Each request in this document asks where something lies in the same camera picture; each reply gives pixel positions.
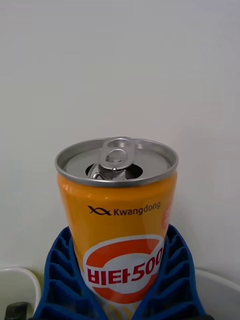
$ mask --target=can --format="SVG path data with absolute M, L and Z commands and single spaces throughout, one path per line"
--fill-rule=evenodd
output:
M 74 144 L 55 165 L 82 278 L 109 319 L 131 319 L 161 264 L 178 155 L 112 137 Z

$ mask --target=white container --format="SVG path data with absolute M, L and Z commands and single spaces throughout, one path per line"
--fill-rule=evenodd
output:
M 240 285 L 215 274 L 195 270 L 197 293 L 215 320 L 240 319 Z
M 36 310 L 41 297 L 41 288 L 35 275 L 24 268 L 0 268 L 0 320 L 4 320 L 8 305 L 17 302 L 29 303 L 27 317 Z

